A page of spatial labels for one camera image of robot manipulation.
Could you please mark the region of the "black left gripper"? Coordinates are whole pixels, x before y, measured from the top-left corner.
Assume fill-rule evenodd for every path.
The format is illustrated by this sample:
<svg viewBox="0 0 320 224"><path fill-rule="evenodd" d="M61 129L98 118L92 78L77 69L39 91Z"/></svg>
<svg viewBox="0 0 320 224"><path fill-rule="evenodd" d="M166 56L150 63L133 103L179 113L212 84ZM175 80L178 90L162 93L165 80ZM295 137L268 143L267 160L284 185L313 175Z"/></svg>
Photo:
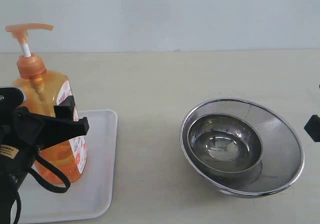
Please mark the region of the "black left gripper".
<svg viewBox="0 0 320 224"><path fill-rule="evenodd" d="M74 120L73 95L54 106L55 117L31 113L26 107L1 110L0 156L10 161L34 162L41 149L47 149L75 137L86 136L87 117Z"/></svg>

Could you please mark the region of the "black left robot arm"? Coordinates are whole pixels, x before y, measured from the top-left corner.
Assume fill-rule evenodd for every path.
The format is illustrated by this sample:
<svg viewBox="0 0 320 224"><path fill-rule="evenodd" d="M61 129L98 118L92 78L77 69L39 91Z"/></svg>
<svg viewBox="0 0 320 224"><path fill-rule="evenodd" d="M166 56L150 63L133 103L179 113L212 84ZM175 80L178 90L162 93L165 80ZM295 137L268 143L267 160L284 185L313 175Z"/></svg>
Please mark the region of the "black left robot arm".
<svg viewBox="0 0 320 224"><path fill-rule="evenodd" d="M30 174L39 185L53 193L65 193L70 180L62 171L40 156L40 153L64 141L85 136L89 130L86 117L73 120L75 110L73 96L54 106L56 116L49 117L31 113L26 107L2 109L0 113L0 221L18 223L22 209L18 189ZM63 186L56 186L40 176L33 168L38 162L53 173ZM16 216L11 220L12 206L16 204Z"/></svg>

